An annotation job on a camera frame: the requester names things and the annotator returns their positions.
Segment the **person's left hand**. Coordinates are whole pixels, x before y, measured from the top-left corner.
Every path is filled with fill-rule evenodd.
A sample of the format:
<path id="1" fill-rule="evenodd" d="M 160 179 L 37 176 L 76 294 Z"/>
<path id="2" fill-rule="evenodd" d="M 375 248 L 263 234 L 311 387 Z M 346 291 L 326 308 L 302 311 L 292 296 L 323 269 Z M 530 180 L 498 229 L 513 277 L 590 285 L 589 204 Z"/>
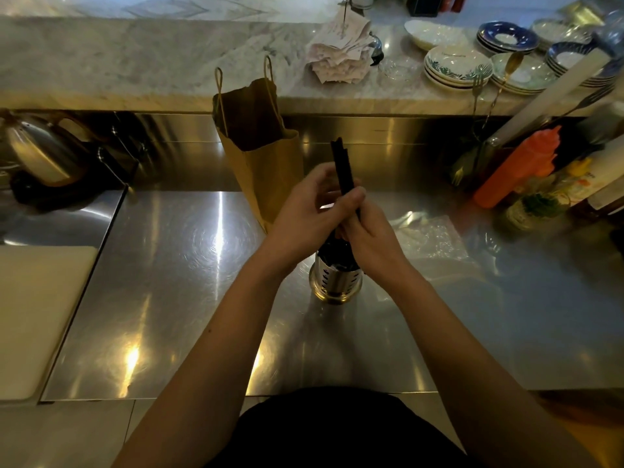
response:
<path id="1" fill-rule="evenodd" d="M 282 274 L 317 251 L 338 225 L 328 224 L 328 210 L 342 196 L 332 162 L 314 167 L 290 193 L 261 249 Z"/>

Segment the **black chopstick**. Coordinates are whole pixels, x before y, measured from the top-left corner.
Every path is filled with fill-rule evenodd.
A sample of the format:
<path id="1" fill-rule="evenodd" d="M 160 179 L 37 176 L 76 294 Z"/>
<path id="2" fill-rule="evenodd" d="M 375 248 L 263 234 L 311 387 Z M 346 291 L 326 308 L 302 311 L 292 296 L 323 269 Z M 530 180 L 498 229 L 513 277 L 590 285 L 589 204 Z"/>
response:
<path id="1" fill-rule="evenodd" d="M 330 145 L 341 194 L 345 196 L 355 187 L 348 150 L 345 148 L 341 137 L 331 141 Z"/>
<path id="2" fill-rule="evenodd" d="M 338 175 L 339 186 L 343 196 L 347 195 L 355 188 L 355 180 L 349 163 L 348 151 L 341 146 L 334 158 L 336 172 Z"/>

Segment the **person's right forearm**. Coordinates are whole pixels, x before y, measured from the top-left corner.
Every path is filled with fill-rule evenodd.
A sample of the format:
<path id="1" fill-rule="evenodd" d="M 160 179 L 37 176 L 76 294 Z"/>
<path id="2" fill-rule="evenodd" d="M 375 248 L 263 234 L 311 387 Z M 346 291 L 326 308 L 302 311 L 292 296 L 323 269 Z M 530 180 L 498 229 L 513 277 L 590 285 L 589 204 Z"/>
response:
<path id="1" fill-rule="evenodd" d="M 468 455 L 487 468 L 601 468 L 409 263 L 370 276 L 404 316 Z"/>

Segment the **perforated steel utensil holder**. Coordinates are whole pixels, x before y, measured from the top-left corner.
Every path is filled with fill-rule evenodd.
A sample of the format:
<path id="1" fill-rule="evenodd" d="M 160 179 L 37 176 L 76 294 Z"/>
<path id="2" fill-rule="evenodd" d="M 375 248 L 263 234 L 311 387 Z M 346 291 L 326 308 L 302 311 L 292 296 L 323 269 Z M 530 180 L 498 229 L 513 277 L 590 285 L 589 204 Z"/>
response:
<path id="1" fill-rule="evenodd" d="M 351 251 L 337 259 L 331 259 L 331 256 L 331 253 L 316 251 L 308 282 L 317 299 L 331 305 L 342 305 L 360 292 L 364 274 Z"/>

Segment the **clear plastic bag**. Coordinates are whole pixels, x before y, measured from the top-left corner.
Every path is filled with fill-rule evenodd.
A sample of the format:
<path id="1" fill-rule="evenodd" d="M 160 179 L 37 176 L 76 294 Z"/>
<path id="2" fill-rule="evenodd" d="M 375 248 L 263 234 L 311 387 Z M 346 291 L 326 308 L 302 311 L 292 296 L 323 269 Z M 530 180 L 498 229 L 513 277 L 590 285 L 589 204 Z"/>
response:
<path id="1" fill-rule="evenodd" d="M 426 212 L 407 212 L 389 224 L 410 264 L 432 284 L 484 279 L 480 265 L 469 256 L 447 215 L 430 217 Z"/>

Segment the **pile of paper receipts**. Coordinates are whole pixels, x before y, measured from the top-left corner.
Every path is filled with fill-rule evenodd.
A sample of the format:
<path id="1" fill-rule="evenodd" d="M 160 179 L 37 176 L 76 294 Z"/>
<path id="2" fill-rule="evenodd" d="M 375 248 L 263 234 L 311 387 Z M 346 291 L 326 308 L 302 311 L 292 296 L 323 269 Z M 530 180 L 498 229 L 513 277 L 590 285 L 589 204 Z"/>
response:
<path id="1" fill-rule="evenodd" d="M 306 47 L 305 64 L 322 83 L 356 84 L 370 71 L 371 22 L 349 9 L 342 27 L 343 10 L 315 30 Z"/>

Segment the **silver fork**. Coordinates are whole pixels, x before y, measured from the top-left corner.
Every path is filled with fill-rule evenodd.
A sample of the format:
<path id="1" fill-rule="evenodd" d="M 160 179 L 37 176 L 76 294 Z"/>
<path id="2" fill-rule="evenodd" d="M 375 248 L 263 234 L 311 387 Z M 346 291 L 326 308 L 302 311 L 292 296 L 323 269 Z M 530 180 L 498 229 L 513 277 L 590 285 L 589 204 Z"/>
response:
<path id="1" fill-rule="evenodd" d="M 493 74 L 492 67 L 487 65 L 480 65 L 476 68 L 474 76 L 472 78 L 472 119 L 475 119 L 477 103 L 479 101 L 479 97 L 488 82 L 488 79 Z"/>

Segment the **stack of leaf-print plates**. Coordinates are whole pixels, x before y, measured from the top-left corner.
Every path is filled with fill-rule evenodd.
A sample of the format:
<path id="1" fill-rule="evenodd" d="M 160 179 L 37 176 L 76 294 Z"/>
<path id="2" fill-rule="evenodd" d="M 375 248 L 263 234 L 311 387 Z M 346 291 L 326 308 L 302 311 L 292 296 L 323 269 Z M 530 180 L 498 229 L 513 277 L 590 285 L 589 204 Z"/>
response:
<path id="1" fill-rule="evenodd" d="M 433 47 L 425 54 L 424 68 L 433 81 L 457 90 L 470 89 L 474 80 L 486 84 L 494 74 L 490 58 L 467 45 Z"/>

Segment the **glass jar of green herbs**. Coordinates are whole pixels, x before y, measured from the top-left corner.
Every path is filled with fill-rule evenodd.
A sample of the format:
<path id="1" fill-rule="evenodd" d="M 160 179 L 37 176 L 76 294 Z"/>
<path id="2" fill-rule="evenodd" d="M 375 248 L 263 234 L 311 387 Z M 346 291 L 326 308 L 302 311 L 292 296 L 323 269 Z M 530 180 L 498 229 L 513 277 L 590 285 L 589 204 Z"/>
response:
<path id="1" fill-rule="evenodd" d="M 563 215 L 571 207 L 571 199 L 563 191 L 537 191 L 520 197 L 502 214 L 505 226 L 528 233 Z"/>

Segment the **white oval dish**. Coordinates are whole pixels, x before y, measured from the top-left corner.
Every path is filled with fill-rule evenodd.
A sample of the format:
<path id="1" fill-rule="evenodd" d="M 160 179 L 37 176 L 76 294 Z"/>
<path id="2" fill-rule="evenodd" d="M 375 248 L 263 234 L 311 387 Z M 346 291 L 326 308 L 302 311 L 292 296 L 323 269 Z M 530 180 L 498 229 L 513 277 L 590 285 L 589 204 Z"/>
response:
<path id="1" fill-rule="evenodd" d="M 470 39 L 462 28 L 433 23 L 426 20 L 409 20 L 404 28 L 413 43 L 425 52 L 437 46 L 467 46 Z"/>

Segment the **gold spoon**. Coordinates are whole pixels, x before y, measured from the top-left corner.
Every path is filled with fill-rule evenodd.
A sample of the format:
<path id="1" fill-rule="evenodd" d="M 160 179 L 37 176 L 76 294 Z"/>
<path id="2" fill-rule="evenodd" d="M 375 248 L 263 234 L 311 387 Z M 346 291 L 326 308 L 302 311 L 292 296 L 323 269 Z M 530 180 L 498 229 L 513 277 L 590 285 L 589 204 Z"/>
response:
<path id="1" fill-rule="evenodd" d="M 523 60 L 524 60 L 525 54 L 523 52 L 514 52 L 510 54 L 510 57 L 508 58 L 506 64 L 505 64 L 505 68 L 504 68 L 504 76 L 503 76 L 503 81 L 499 86 L 498 92 L 495 95 L 495 98 L 490 106 L 488 115 L 483 123 L 482 129 L 481 129 L 481 133 L 484 132 L 484 130 L 486 129 L 486 126 L 488 124 L 488 121 L 490 119 L 490 117 L 492 116 L 492 113 L 494 111 L 494 108 L 497 104 L 498 98 L 500 96 L 500 94 L 503 91 L 503 87 L 506 86 L 508 80 L 511 78 L 511 76 L 514 74 L 514 72 L 519 68 L 519 66 L 521 66 Z"/>

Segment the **person's black apron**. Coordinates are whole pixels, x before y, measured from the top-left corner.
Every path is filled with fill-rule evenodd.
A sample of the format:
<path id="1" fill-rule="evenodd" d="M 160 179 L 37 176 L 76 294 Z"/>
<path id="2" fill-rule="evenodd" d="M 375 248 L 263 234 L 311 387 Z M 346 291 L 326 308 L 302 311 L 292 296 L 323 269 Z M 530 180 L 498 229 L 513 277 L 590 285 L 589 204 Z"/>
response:
<path id="1" fill-rule="evenodd" d="M 310 387 L 246 410 L 203 468 L 476 468 L 399 398 L 354 387 Z"/>

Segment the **long white wrap box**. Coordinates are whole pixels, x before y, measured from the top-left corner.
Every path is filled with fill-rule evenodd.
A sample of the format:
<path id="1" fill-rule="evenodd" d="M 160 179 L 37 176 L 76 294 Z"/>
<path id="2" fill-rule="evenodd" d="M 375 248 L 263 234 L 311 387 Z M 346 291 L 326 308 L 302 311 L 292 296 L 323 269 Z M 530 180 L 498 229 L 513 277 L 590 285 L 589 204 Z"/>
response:
<path id="1" fill-rule="evenodd" d="M 500 146 L 504 145 L 611 60 L 612 57 L 602 49 L 593 49 L 488 139 L 493 138 Z"/>

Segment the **white labelled bottle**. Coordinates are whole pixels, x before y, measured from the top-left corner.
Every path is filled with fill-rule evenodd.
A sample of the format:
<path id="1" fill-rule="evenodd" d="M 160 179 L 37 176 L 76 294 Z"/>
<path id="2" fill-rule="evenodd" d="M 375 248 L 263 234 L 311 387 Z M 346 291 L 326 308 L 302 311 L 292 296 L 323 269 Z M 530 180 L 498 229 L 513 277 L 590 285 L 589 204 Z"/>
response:
<path id="1" fill-rule="evenodd" d="M 624 133 L 609 141 L 604 149 L 596 151 L 584 175 L 566 190 L 574 206 L 624 175 Z"/>

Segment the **white patterned plate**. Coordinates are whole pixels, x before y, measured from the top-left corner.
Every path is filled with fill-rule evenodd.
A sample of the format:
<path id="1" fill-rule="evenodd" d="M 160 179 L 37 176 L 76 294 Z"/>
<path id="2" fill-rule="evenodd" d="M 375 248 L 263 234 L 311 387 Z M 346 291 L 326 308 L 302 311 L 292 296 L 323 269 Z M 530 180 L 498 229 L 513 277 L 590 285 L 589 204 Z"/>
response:
<path id="1" fill-rule="evenodd" d="M 559 42 L 586 45 L 592 40 L 592 35 L 587 29 L 562 20 L 538 19 L 531 24 L 529 29 L 538 37 L 538 48 L 543 51 Z"/>

